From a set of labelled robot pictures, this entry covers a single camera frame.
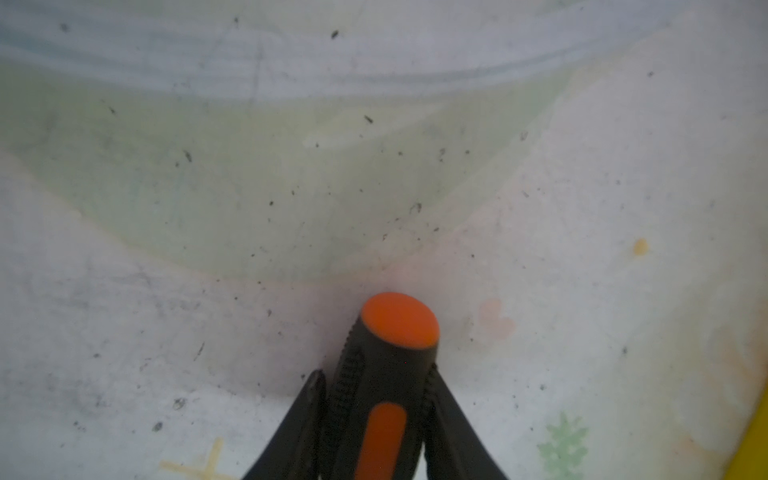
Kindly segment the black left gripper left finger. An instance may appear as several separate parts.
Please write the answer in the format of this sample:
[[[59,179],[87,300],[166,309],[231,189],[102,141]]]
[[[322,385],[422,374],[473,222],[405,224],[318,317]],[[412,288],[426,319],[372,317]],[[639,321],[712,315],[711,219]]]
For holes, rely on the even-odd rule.
[[[314,370],[243,479],[318,479],[319,437],[325,402],[326,376],[322,370]]]

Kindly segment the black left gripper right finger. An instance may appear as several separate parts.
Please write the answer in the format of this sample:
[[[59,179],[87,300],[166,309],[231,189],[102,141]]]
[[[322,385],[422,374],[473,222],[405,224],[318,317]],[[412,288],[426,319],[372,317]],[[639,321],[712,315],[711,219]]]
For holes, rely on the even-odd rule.
[[[434,365],[430,372],[424,442],[427,478],[507,480],[480,441]]]

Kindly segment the black orange screwdriver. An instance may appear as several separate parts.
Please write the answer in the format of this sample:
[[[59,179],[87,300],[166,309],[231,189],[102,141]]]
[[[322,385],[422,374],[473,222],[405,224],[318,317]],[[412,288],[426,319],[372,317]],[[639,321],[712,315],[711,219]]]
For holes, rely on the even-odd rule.
[[[431,408],[440,340],[435,314],[397,292],[368,299],[329,389],[318,469],[323,479],[410,479]]]

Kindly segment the yellow plastic bin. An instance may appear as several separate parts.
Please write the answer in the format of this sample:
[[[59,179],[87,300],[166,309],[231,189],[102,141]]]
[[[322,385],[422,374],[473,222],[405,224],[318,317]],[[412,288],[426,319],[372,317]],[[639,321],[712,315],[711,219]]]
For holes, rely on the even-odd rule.
[[[724,480],[767,480],[767,387],[734,453]]]

